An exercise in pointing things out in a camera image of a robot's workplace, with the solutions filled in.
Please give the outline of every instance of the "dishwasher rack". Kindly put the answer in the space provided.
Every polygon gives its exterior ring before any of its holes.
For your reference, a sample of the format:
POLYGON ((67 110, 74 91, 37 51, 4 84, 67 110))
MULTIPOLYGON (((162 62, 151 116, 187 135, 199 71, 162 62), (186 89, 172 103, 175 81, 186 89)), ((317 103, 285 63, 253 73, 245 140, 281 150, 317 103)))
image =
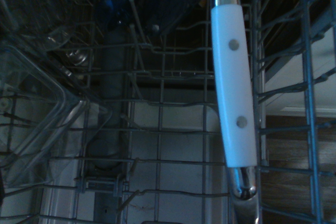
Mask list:
MULTIPOLYGON (((73 0, 75 6, 81 10, 81 8, 86 10, 87 15, 83 15, 80 20, 77 21, 76 26, 81 32, 81 36, 84 34, 86 38, 85 41, 82 39, 77 40, 76 43, 68 43, 66 46, 58 49, 57 54, 64 53, 67 51, 75 50, 86 50, 88 53, 87 64, 81 66, 73 66, 66 60, 64 60, 64 65, 74 72, 74 74, 81 79, 88 89, 95 89, 95 78, 101 75, 109 74, 123 74, 125 76, 124 82, 124 94, 120 99, 105 99, 107 102, 121 102, 123 104, 123 112, 121 113, 121 123, 119 128, 103 128, 104 131, 118 131, 127 133, 129 148, 127 151, 127 157, 114 158, 114 157, 90 157, 86 155, 87 144, 85 140, 82 143, 82 149, 79 155, 75 158, 69 157, 58 157, 59 159, 73 159, 72 162, 78 161, 78 176, 76 178, 76 186, 64 186, 64 185, 37 185, 28 188, 21 188, 15 191, 6 192, 5 197, 12 197, 29 190, 36 190, 38 194, 43 193, 43 189, 53 188, 55 190, 72 190, 76 192, 72 218, 65 218, 59 216, 49 216, 41 214, 40 207, 36 207, 36 210, 32 213, 26 215, 16 215, 0 217, 0 221, 5 220, 17 220, 18 223, 37 223, 39 220, 55 220, 55 221, 65 221, 72 223, 82 223, 82 224, 102 224, 100 222, 80 220, 77 219, 77 205, 79 200, 79 195, 85 192, 95 192, 95 193, 106 193, 113 196, 121 196, 119 206, 117 209, 117 223, 127 223, 127 211, 131 200, 134 197, 141 196, 144 194, 155 194, 154 202, 154 216, 152 220, 148 220, 145 223, 163 223, 158 221, 159 214, 159 195, 160 194, 174 194, 174 195, 187 195, 191 197, 202 198, 202 223, 206 223, 205 211, 206 211, 206 198, 214 197, 227 197, 229 200, 229 193, 220 194, 207 194, 206 193, 206 168, 209 166, 225 166, 224 162, 209 162, 205 153, 205 146, 207 143, 208 136, 220 135, 217 132, 209 132, 206 125, 206 109, 207 106, 216 107, 216 102, 209 99, 209 87, 214 86, 214 72, 210 70, 211 60, 211 40, 209 37, 210 30, 210 1, 207 1, 206 7, 204 8, 205 19, 197 21, 187 27, 179 27, 177 31, 185 32, 193 29, 196 26, 202 27, 202 40, 197 46, 176 46, 176 36, 174 39, 169 39, 169 36, 163 36, 158 40, 148 38, 144 35, 138 14, 136 13, 136 7, 134 0, 130 0, 132 6, 135 24, 131 24, 128 29, 128 42, 122 44, 106 45, 103 43, 103 34, 100 29, 96 26, 94 21, 94 7, 98 0, 73 0), (117 71, 102 71, 95 62, 99 58, 99 53, 101 49, 106 48, 125 48, 126 51, 126 68, 124 70, 117 71), (152 55, 156 55, 160 60, 160 67, 157 69, 150 69, 146 65, 147 62, 143 60, 144 52, 150 51, 152 55), (203 54, 204 65, 203 69, 182 69, 179 66, 173 65, 172 69, 167 69, 166 59, 172 57, 174 62, 178 57, 185 57, 192 55, 194 53, 203 54), (148 100, 144 98, 141 93, 141 88, 139 88, 140 80, 151 80, 159 86, 159 96, 158 99, 148 100), (164 97, 165 85, 167 83, 169 86, 176 85, 180 87, 183 83, 201 83, 202 84, 202 99, 193 102, 184 103, 172 103, 166 102, 164 97), (149 106, 159 107, 159 124, 156 129, 145 129, 134 123, 134 107, 135 103, 146 103, 149 106), (181 132, 181 131, 166 131, 162 127, 163 119, 163 108, 167 107, 189 107, 200 105, 203 107, 203 129, 200 131, 192 132, 181 132), (162 140, 164 134, 174 134, 174 135, 189 135, 202 136, 203 140, 203 160, 200 162, 196 161, 179 161, 179 160, 163 160, 160 157, 160 148, 157 149, 157 159, 139 159, 132 157, 132 134, 135 132, 145 132, 148 134, 157 135, 158 146, 162 140), (86 177, 86 168, 89 161, 114 161, 123 164, 123 172, 125 176, 118 176, 116 178, 107 178, 103 181, 95 181, 92 178, 86 177), (156 165, 156 182, 155 189, 146 189, 142 191, 129 191, 129 179, 131 174, 137 168, 139 163, 154 163, 156 165), (187 191, 173 191, 173 190, 161 190, 160 189, 160 167, 162 164, 185 164, 185 165, 197 165, 202 167, 202 192, 199 194, 189 193, 187 191), (107 187, 100 189, 102 187, 96 187, 98 183, 105 184, 107 187)), ((288 217, 292 217, 298 220, 303 220, 311 223, 318 224, 328 224, 332 222, 325 221, 323 219, 323 206, 321 203, 321 190, 320 190, 320 176, 335 176, 331 172, 325 172, 319 169, 318 162, 318 138, 317 130, 330 127, 336 121, 331 121, 324 124, 317 124, 315 108, 314 108, 314 85, 320 82, 327 81, 328 77, 335 74, 336 68, 332 68, 330 71, 321 75, 318 78, 313 77, 312 74, 312 62, 311 62, 311 44, 319 39, 323 38, 323 34, 330 28, 334 29, 334 48, 336 48, 336 0, 331 0, 332 8, 332 20, 327 26, 323 27, 316 35, 312 36, 310 32, 310 17, 309 17, 309 7, 314 2, 319 0, 300 0, 299 5, 289 12, 281 15, 280 17, 274 19, 273 21, 263 24, 261 15, 270 0, 251 0, 251 3, 243 3, 244 13, 249 17, 246 20, 246 31, 248 38, 248 46, 250 53, 250 63, 251 63, 251 76, 253 83, 253 96, 254 96, 254 112, 255 112, 255 125, 256 125, 256 138, 257 138, 257 149, 258 149, 258 169, 257 169, 257 183, 259 190, 259 200, 263 194, 263 187, 261 186, 261 172, 277 171, 282 173, 294 173, 294 174, 306 174, 310 176, 310 191, 311 191, 311 215, 304 215, 295 212, 286 212, 279 210, 277 208, 260 204, 259 208, 259 223, 263 221, 263 212, 273 212, 275 214, 280 214, 288 217), (298 43, 293 46, 284 49, 283 51, 277 52, 270 56, 265 56, 263 49, 263 42, 267 38, 268 34, 274 27, 274 25, 279 23, 287 23, 293 20, 301 21, 301 39, 298 43), (276 89, 272 91, 265 92, 265 69, 275 60, 281 57, 292 57, 295 55, 302 54, 303 62, 303 76, 304 82, 288 86, 281 89, 276 89), (279 93, 291 93, 291 92, 304 92, 305 106, 306 106, 306 118, 307 124, 302 126, 291 126, 291 127, 279 127, 279 128, 266 128, 265 127, 265 101, 275 94, 279 93), (308 133, 308 146, 309 146, 309 169, 294 169, 294 168, 281 168, 272 167, 267 165, 267 155, 266 155, 266 135, 274 132, 283 131, 304 131, 308 133)), ((36 197, 37 204, 41 203, 41 197, 36 197)), ((235 223, 233 218, 233 213, 230 205, 228 204, 228 220, 227 223, 235 223)))

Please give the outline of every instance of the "wire rack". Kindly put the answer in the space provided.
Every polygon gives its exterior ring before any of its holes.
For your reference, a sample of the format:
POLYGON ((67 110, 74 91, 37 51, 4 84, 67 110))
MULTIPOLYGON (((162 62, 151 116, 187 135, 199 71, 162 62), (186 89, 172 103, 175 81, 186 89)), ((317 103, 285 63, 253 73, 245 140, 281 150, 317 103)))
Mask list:
MULTIPOLYGON (((76 186, 64 186, 64 185, 37 185, 28 188, 22 188, 16 191, 6 192, 5 197, 11 197, 18 195, 33 189, 47 189, 52 188, 56 190, 73 190, 76 192, 74 207, 72 211, 72 218, 65 218, 60 216, 43 215, 36 210, 33 213, 26 215, 16 215, 0 217, 0 220, 19 220, 19 223, 32 222, 38 220, 56 220, 56 221, 69 221, 72 223, 83 223, 83 224, 103 224, 95 221, 80 220, 77 218, 77 209, 79 204, 79 195, 85 192, 95 192, 104 193, 113 196, 121 196, 117 213, 118 223, 127 223, 127 211, 128 206, 135 197, 144 194, 154 194, 154 216, 151 222, 148 223, 160 223, 159 219, 159 195, 171 194, 171 195, 187 195, 191 197, 198 197, 202 199, 201 208, 201 222, 206 223, 206 199, 214 197, 227 197, 229 194, 227 192, 218 194, 208 194, 206 193, 206 176, 207 167, 210 166, 225 166, 223 162, 209 162, 206 157, 206 143, 209 136, 220 135, 217 132, 207 131, 206 125, 206 111, 208 106, 216 107, 217 104, 215 100, 209 98, 209 94, 214 90, 214 72, 212 68, 212 48, 211 48, 211 38, 210 34, 210 1, 207 1, 206 7, 201 8, 199 11, 203 12, 204 18, 202 20, 197 20, 194 23, 188 24, 187 26, 177 28, 175 33, 168 36, 163 36, 158 39, 153 39, 146 37, 143 33, 142 27, 140 25, 140 20, 137 14, 136 6, 134 0, 130 0, 130 4, 134 14, 135 24, 131 24, 128 27, 128 38, 125 43, 116 44, 106 44, 103 43, 104 36, 100 31, 99 27, 96 26, 94 21, 94 9, 95 4, 98 0, 73 0, 78 10, 77 22, 76 22, 76 33, 75 38, 71 40, 70 43, 66 44, 64 47, 55 51, 55 53, 61 56, 64 65, 73 71, 79 79, 81 79, 87 86, 88 89, 97 89, 97 78, 102 75, 116 75, 121 74, 124 76, 124 87, 123 96, 120 98, 105 98, 108 103, 122 103, 123 111, 121 113, 120 126, 119 127, 104 127, 103 131, 117 131, 125 133, 127 136, 127 154, 126 157, 91 157, 86 155, 87 144, 86 140, 82 140, 82 149, 79 155, 75 158, 72 157, 58 157, 58 159, 73 159, 74 162, 78 162, 78 171, 76 177, 76 186), (197 43, 192 45, 179 45, 176 42, 179 37, 178 33, 186 33, 189 30, 201 27, 200 39, 197 43), (99 61, 99 54, 101 50, 108 48, 124 48, 125 49, 125 68, 121 70, 102 70, 97 62, 99 61), (88 54, 88 60, 85 64, 80 66, 71 65, 62 54, 66 54, 69 51, 82 50, 88 54), (144 54, 151 54, 151 57, 155 57, 155 60, 159 62, 158 66, 153 67, 145 60, 144 54), (189 59, 189 56, 197 55, 202 59, 201 67, 190 69, 185 67, 185 65, 179 65, 179 58, 185 57, 189 59), (159 90, 159 96, 156 100, 147 99, 146 96, 142 94, 143 84, 146 83, 146 87, 156 87, 159 90), (202 92, 201 99, 198 101, 183 102, 183 103, 173 103, 167 102, 164 94, 167 87, 178 87, 182 89, 190 89, 190 87, 195 87, 202 92), (149 106, 155 106, 159 108, 159 124, 155 129, 146 129, 134 122, 134 109, 136 103, 146 103, 149 106), (190 107, 195 105, 203 106, 203 129, 200 131, 174 131, 165 130, 162 126, 163 119, 163 108, 165 107, 190 107), (132 137, 136 132, 144 132, 148 134, 154 134, 157 137, 157 153, 156 159, 141 159, 134 158, 132 156, 132 137), (163 160, 161 159, 161 143, 162 136, 165 134, 170 135, 189 135, 189 136, 201 136, 203 141, 203 150, 201 161, 181 161, 181 160, 163 160), (88 168, 88 163, 92 161, 109 161, 109 162, 119 162, 122 164, 122 171, 120 174, 124 176, 115 176, 113 178, 100 177, 97 178, 88 177, 86 170, 88 168), (156 165, 155 174, 155 189, 145 189, 145 190, 129 190, 129 180, 130 176, 136 169, 139 163, 154 163, 156 165), (182 165, 196 165, 202 167, 202 191, 200 193, 190 193, 187 191, 174 191, 174 190, 162 190, 160 189, 160 168, 162 164, 182 164, 182 165)), ((249 19, 246 20, 246 32, 249 44, 250 53, 250 64, 251 64, 251 76, 253 83, 253 95, 254 95, 254 111, 255 111, 255 125, 256 125, 256 138, 258 142, 258 169, 257 169, 257 183, 258 188, 260 188, 259 200, 262 202, 259 208, 259 223, 263 221, 264 212, 272 212, 275 214, 287 216, 294 218, 296 220, 303 220, 311 223, 332 223, 325 221, 323 219, 323 205, 321 196, 321 176, 335 176, 331 172, 322 171, 319 169, 319 156, 318 156, 318 138, 317 130, 330 127, 336 121, 331 121, 328 123, 318 124, 316 122, 315 107, 314 107, 314 85, 327 81, 328 77, 336 72, 336 68, 330 69, 330 71, 321 75, 318 78, 313 77, 312 74, 312 53, 311 44, 319 39, 323 38, 323 34, 333 26, 334 38, 336 39, 336 0, 331 0, 332 9, 332 20, 323 27, 315 36, 311 35, 310 32, 310 6, 318 2, 319 0, 299 0, 298 5, 278 16, 274 20, 263 24, 262 14, 265 11, 270 0, 251 0, 250 3, 243 3, 244 14, 246 14, 249 19), (301 22, 301 38, 298 43, 283 49, 282 51, 276 52, 272 55, 265 55, 264 51, 264 41, 270 34, 274 26, 282 23, 289 23, 295 20, 301 22), (272 62, 279 58, 290 58, 295 55, 302 54, 302 65, 303 65, 303 77, 304 81, 295 85, 284 87, 281 89, 276 89, 272 91, 265 92, 265 70, 269 67, 272 62), (265 117, 266 108, 265 102, 267 99, 271 98, 273 95, 279 93, 292 93, 292 92, 304 92, 304 103, 306 107, 306 119, 307 123, 302 126, 290 126, 290 127, 278 127, 278 128, 266 128, 265 127, 265 117), (309 168, 308 169, 298 169, 298 168, 281 168, 272 167, 267 165, 267 155, 266 155, 266 136, 270 133, 276 132, 292 132, 292 131, 304 131, 308 133, 308 157, 309 157, 309 168), (275 207, 265 205, 262 201, 263 187, 261 184, 261 173, 262 172, 281 172, 281 173, 291 173, 291 174, 305 174, 310 177, 310 198, 311 198, 311 214, 300 214, 296 212, 283 211, 275 207)), ((232 209, 230 204, 228 204, 228 223, 234 223, 232 209)))

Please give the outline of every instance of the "clear plastic container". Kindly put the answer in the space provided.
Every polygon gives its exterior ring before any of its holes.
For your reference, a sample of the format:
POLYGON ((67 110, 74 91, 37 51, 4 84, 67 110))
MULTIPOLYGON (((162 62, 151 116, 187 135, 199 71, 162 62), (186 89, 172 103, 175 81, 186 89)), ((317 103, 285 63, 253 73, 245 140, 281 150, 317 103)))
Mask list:
POLYGON ((25 36, 45 51, 64 45, 75 26, 72 0, 0 0, 2 29, 25 36))
POLYGON ((111 116, 70 71, 21 38, 0 46, 0 162, 7 187, 55 179, 111 116))

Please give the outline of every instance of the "rack tine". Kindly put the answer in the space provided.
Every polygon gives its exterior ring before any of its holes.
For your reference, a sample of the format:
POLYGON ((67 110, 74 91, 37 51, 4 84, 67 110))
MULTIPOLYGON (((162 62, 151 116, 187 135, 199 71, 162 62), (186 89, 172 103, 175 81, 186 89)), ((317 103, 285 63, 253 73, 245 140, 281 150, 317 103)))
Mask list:
POLYGON ((140 47, 139 47, 139 43, 138 43, 138 39, 137 39, 137 34, 135 33, 135 26, 134 24, 130 25, 130 29, 131 29, 131 35, 132 35, 132 39, 134 41, 134 46, 135 46, 135 53, 138 56, 138 60, 139 60, 139 64, 140 64, 140 68, 145 71, 145 66, 143 64, 143 60, 141 57, 141 52, 140 52, 140 47))
POLYGON ((129 0, 129 1, 130 1, 132 11, 133 11, 133 15, 134 15, 134 18, 135 18, 135 23, 137 24, 136 26, 139 29, 139 33, 140 33, 142 42, 146 43, 145 34, 143 33, 143 29, 141 27, 140 19, 139 19, 139 16, 138 16, 138 12, 137 12, 137 8, 135 6, 134 0, 129 0))

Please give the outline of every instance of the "dishwasher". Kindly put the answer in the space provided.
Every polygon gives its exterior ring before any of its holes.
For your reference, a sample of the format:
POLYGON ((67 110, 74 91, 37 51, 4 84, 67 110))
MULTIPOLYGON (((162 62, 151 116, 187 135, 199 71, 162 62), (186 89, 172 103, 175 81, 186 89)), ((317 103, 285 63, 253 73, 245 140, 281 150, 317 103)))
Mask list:
MULTIPOLYGON (((318 132, 336 120, 318 121, 314 100, 315 87, 328 82, 336 68, 314 75, 311 49, 330 31, 334 55, 336 0, 240 0, 257 154, 252 171, 257 193, 241 202, 230 189, 223 148, 211 0, 198 0, 171 33, 161 36, 145 32, 137 0, 127 0, 130 22, 109 31, 97 24, 102 0, 26 1, 13 3, 41 13, 56 5, 50 13, 71 13, 71 19, 57 35, 42 38, 31 30, 8 32, 1 22, 6 33, 0 65, 1 223, 336 223, 335 216, 324 214, 321 182, 326 177, 335 184, 336 173, 320 168, 318 148, 318 132), (302 81, 266 90, 272 70, 280 71, 278 66, 295 56, 301 68, 294 71, 302 71, 302 81), (17 79, 22 82, 15 86, 17 79), (268 127, 267 100, 287 93, 302 93, 306 123, 268 127), (42 119, 47 121, 45 129, 39 128, 43 135, 31 140, 36 145, 13 151, 42 119), (286 132, 307 135, 306 167, 269 161, 268 135, 286 132), (307 178, 301 182, 308 188, 309 212, 281 208, 265 198, 265 180, 279 174, 307 178)), ((43 21, 50 13, 35 18, 43 21)), ((236 50, 235 44, 229 46, 236 50)), ((233 74, 224 82, 236 78, 233 74)), ((244 180, 238 173, 232 176, 236 183, 244 180)))

